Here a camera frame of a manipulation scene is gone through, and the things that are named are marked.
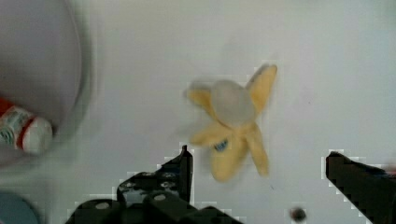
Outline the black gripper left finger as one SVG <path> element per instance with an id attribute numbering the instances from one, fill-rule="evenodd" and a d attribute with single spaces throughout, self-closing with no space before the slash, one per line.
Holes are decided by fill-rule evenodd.
<path id="1" fill-rule="evenodd" d="M 117 198 L 81 203 L 64 224 L 243 224 L 209 205 L 190 203 L 193 156 L 186 146 L 155 172 L 119 184 Z"/>

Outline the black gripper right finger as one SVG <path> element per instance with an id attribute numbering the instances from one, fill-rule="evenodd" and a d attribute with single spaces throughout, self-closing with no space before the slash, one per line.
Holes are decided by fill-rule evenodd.
<path id="1" fill-rule="evenodd" d="M 327 179 L 373 224 L 395 224 L 395 175 L 333 151 Z"/>

